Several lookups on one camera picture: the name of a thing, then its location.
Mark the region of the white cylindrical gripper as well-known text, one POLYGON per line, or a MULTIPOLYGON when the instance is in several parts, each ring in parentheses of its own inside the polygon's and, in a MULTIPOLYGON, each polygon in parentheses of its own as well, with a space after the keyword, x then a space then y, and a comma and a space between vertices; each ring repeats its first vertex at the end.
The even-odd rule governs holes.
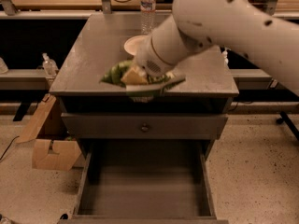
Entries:
POLYGON ((204 51, 207 40, 200 34, 202 28, 199 21, 175 21, 170 15, 137 48, 135 63, 141 69, 130 67, 121 81, 126 85, 145 85, 147 74, 159 77, 189 56, 204 51))

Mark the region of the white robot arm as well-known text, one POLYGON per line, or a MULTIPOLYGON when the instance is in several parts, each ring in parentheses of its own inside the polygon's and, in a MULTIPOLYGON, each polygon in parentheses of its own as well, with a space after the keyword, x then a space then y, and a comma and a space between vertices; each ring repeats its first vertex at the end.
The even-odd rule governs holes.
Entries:
POLYGON ((172 14, 137 47, 121 81, 130 91, 218 45, 245 57, 299 95, 299 27, 247 0, 174 0, 172 14))

